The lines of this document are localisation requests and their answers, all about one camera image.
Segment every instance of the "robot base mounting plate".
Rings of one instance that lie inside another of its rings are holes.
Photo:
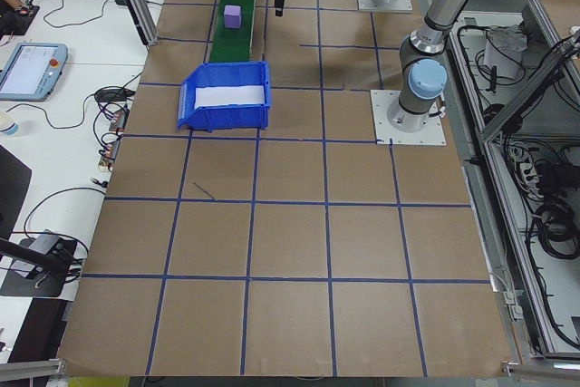
[[[358,0],[359,11],[371,13],[398,13],[410,14],[413,12],[411,0],[391,0],[382,5],[377,5],[373,0]]]
[[[423,129],[415,133],[400,131],[387,120],[387,110],[392,102],[399,98],[399,91],[371,90],[372,117],[374,132],[378,144],[389,145],[447,145],[440,117],[429,118]],[[433,103],[430,113],[437,112]]]

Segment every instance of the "tablet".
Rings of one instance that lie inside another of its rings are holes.
[[[19,43],[0,73],[0,100],[46,99],[63,72],[67,56],[64,44]]]

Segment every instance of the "white table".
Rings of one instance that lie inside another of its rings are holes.
[[[54,24],[80,22],[98,15],[104,0],[64,0],[65,8],[49,17]],[[150,0],[162,3],[163,0]],[[69,58],[63,76],[45,102],[33,103],[46,109],[56,125],[71,125],[82,117],[84,98],[103,86],[121,86],[142,70],[147,50],[141,44],[130,13],[126,7],[110,1],[103,18],[90,24],[53,29],[43,21],[43,16],[60,5],[60,0],[37,0],[41,6],[25,36],[15,37],[11,43],[0,47],[0,67],[4,67],[17,43],[62,43],[69,49]],[[150,6],[157,22],[160,7]],[[135,89],[138,80],[129,88]],[[15,102],[0,102],[6,110]],[[0,137],[0,144],[33,170],[33,176],[15,231],[23,229],[24,219],[43,198],[60,189],[95,187],[90,178],[106,180],[110,174],[100,172],[98,149],[100,146],[92,132],[92,122],[98,113],[93,99],[87,102],[85,123],[72,130],[51,129],[41,111],[17,108],[11,116],[17,121],[19,131],[14,137]],[[101,117],[97,131],[107,131],[108,122]],[[90,246],[92,234],[102,205],[102,195],[91,191],[67,192],[51,198],[31,219],[29,229],[55,232],[78,237]],[[18,242],[22,235],[11,240]],[[82,247],[77,247],[77,257],[84,257]],[[0,266],[8,267],[5,257]],[[5,271],[0,271],[0,281]],[[60,298],[73,300],[77,282],[66,285]],[[12,347],[20,332],[24,317],[32,302],[26,297],[0,297],[0,340]],[[10,352],[0,352],[0,363],[7,363]]]

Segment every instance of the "screen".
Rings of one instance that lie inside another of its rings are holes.
[[[48,62],[54,57],[54,52],[56,47],[23,45],[0,86],[0,93],[34,94],[48,68]]]
[[[30,185],[32,171],[0,146],[0,237],[12,235]]]

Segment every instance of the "blue plastic bin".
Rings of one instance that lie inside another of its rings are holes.
[[[228,104],[195,108],[199,88],[246,85],[264,87],[263,104]],[[178,128],[190,127],[199,131],[251,127],[265,129],[271,105],[270,73],[266,62],[202,63],[181,84]]]

